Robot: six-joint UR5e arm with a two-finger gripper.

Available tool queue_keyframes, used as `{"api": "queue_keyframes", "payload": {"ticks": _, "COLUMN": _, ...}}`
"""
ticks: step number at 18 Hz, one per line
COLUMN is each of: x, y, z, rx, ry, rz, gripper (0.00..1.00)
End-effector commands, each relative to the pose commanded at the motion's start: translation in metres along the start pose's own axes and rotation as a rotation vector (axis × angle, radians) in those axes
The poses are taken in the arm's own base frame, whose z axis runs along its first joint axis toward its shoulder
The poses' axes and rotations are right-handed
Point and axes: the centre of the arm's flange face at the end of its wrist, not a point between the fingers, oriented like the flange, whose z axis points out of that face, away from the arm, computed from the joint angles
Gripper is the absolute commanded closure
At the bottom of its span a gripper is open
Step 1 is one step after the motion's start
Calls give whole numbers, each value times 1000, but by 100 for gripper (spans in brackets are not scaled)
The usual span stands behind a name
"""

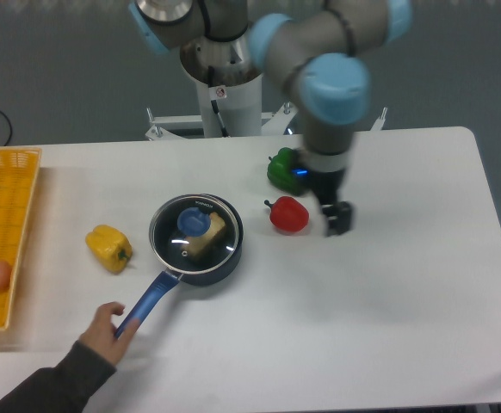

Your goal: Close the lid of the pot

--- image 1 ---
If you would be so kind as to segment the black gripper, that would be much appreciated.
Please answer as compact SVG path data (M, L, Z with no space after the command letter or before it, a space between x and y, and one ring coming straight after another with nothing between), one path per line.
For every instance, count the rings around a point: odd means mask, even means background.
M316 197L327 223L327 237L341 236L352 229L354 208L339 196L347 168L347 151L321 154L306 148L294 149L291 174Z

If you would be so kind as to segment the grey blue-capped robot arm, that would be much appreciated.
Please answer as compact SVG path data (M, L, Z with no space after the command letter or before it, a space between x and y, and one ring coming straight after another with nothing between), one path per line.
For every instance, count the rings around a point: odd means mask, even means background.
M370 80L359 55L405 34L411 4L326 1L300 22L284 14L252 22L245 1L132 1L128 8L154 52L179 52L206 137L262 131L264 78L295 105L303 141L293 164L328 234L349 231L353 209L338 192L356 122L368 110Z

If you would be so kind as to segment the grey sleeved forearm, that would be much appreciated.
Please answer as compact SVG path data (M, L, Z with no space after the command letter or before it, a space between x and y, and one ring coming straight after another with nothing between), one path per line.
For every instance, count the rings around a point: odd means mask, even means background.
M82 412L116 366L75 341L55 367L43 367L0 399L0 412Z

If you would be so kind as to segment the person's hand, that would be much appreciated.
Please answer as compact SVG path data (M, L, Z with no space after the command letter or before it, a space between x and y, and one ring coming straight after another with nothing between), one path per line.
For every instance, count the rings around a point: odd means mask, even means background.
M125 306L115 301L100 305L89 327L78 338L84 346L115 367L125 356L140 326L140 321L133 319L128 323L121 336L116 338L112 317L122 315L124 310Z

